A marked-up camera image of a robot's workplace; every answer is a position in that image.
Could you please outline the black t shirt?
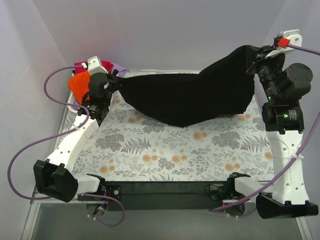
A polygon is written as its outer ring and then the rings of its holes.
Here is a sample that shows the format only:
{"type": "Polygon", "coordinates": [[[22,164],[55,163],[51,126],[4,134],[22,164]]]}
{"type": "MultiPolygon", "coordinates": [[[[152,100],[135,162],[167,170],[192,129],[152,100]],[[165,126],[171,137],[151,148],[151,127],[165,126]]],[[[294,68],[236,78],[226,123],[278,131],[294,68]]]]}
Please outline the black t shirt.
{"type": "Polygon", "coordinates": [[[256,49],[240,46],[199,73],[120,78],[119,92],[143,115],[175,127],[242,114],[255,93],[254,76],[246,71],[256,49]]]}

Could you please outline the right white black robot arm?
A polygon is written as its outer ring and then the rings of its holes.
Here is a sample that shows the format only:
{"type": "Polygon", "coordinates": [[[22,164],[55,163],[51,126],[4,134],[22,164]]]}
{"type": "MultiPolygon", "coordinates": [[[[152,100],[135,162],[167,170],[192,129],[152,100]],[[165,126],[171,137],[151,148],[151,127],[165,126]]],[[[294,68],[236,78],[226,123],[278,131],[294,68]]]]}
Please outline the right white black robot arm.
{"type": "Polygon", "coordinates": [[[258,75],[267,102],[262,106],[273,156],[274,179],[261,185],[248,174],[234,172],[228,178],[227,195],[255,203],[263,219],[316,216],[318,205],[312,203],[305,188],[301,151],[304,117],[300,99],[310,92],[312,70],[302,63],[283,69],[285,53],[274,46],[252,48],[248,74],[258,75]]]}

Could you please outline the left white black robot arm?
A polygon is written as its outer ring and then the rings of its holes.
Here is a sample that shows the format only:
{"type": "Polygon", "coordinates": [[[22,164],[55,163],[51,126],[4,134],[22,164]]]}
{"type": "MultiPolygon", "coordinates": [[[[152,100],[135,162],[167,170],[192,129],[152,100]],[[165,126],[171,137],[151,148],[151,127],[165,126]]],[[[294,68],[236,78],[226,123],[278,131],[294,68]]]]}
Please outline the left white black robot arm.
{"type": "Polygon", "coordinates": [[[100,70],[90,74],[88,92],[73,123],[74,131],[64,137],[46,160],[37,160],[33,166],[39,193],[66,203],[86,193],[95,200],[106,196],[104,178],[94,174],[76,177],[72,172],[85,144],[106,118],[117,88],[117,79],[109,72],[100,70]]]}

